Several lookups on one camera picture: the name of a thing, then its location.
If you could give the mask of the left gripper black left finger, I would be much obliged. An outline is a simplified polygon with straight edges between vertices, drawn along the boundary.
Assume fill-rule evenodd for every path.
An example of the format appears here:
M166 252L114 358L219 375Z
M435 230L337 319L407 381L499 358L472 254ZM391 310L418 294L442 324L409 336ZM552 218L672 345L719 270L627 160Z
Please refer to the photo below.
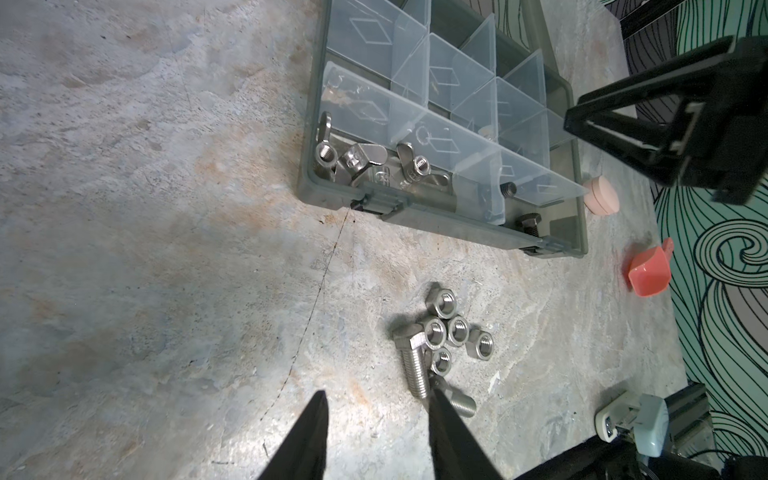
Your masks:
M318 390L259 479L322 479L326 469L328 425L326 392Z

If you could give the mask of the silver hex bolt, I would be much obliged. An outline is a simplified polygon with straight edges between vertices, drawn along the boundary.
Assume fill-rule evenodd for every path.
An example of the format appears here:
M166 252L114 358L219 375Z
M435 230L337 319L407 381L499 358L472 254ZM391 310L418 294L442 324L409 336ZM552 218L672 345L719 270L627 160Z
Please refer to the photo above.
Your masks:
M424 365L426 333L421 324L404 325L393 332L393 341L399 351L406 382L411 394L425 400L429 396L429 382Z

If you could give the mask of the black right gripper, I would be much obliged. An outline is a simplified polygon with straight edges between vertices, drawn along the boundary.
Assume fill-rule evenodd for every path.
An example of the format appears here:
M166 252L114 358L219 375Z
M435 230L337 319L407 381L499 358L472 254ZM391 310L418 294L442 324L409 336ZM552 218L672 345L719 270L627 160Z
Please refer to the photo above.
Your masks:
M723 37L639 74L582 95L565 128L655 183L712 191L714 202L745 204L767 171L767 38ZM678 132L628 116L592 116L675 95L702 99L684 156Z

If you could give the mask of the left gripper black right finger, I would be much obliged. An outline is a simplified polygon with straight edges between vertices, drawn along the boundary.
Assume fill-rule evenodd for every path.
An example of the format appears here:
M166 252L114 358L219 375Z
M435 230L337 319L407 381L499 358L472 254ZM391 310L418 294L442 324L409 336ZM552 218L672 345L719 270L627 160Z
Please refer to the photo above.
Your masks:
M431 392L428 414L436 479L502 479L442 391Z

